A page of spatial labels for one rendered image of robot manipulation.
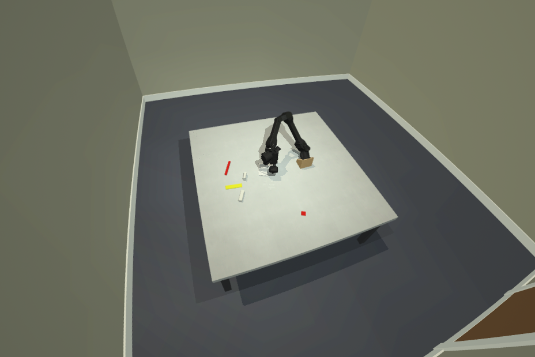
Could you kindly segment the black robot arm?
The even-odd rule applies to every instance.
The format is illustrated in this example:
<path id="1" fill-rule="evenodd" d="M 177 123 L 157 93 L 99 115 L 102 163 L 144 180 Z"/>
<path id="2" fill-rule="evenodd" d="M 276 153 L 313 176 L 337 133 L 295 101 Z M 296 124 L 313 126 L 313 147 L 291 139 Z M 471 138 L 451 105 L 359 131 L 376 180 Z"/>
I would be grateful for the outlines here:
<path id="1" fill-rule="evenodd" d="M 280 124 L 281 124 L 281 121 L 284 121 L 294 139 L 295 139 L 295 147 L 298 149 L 298 151 L 300 152 L 300 158 L 301 159 L 309 159 L 310 158 L 310 149 L 311 147 L 309 147 L 307 145 L 307 143 L 301 138 L 294 122 L 293 122 L 293 115 L 291 112 L 283 112 L 280 116 L 276 117 L 274 119 L 274 124 L 273 124 L 273 127 L 272 127 L 272 131 L 271 131 L 271 134 L 269 136 L 269 138 L 267 139 L 266 141 L 266 148 L 265 148 L 265 152 L 262 153 L 261 155 L 261 159 L 263 161 L 263 164 L 264 165 L 268 165 L 268 164 L 272 164 L 272 158 L 277 158 L 278 157 L 278 152 L 279 150 L 281 150 L 280 147 L 276 146 L 277 145 L 277 134 L 278 134 L 278 130 L 280 128 Z M 271 149 L 269 149 L 271 148 Z"/>

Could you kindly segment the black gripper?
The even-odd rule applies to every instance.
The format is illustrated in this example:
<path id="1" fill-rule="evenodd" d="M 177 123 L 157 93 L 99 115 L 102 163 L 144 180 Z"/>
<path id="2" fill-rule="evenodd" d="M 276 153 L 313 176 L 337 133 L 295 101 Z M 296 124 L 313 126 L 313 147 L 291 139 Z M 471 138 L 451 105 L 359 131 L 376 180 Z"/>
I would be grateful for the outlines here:
<path id="1" fill-rule="evenodd" d="M 278 157 L 277 158 L 272 158 L 271 160 L 272 160 L 272 165 L 273 166 L 269 167 L 269 172 L 271 172 L 272 174 L 278 173 L 278 167 L 276 166 Z"/>

